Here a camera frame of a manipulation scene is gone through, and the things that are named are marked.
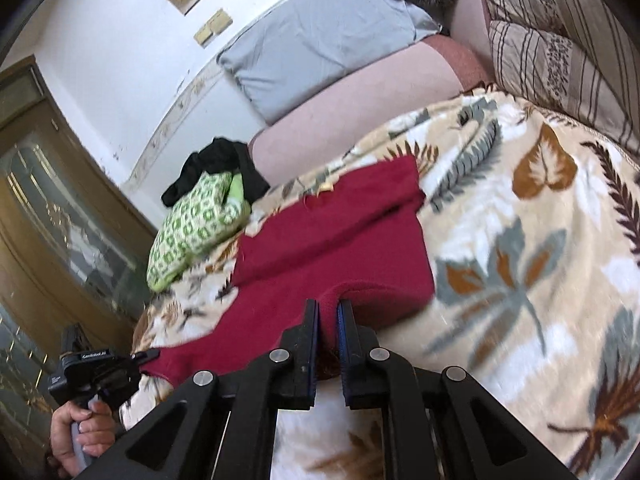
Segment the person's left hand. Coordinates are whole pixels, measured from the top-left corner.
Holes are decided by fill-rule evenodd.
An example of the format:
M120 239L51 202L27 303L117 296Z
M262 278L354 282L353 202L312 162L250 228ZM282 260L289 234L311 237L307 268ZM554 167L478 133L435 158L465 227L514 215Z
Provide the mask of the person's left hand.
M80 473L75 446L88 456L98 458L116 441L116 422L110 407L101 400L81 408L70 401L52 415L48 465L57 479L69 479Z

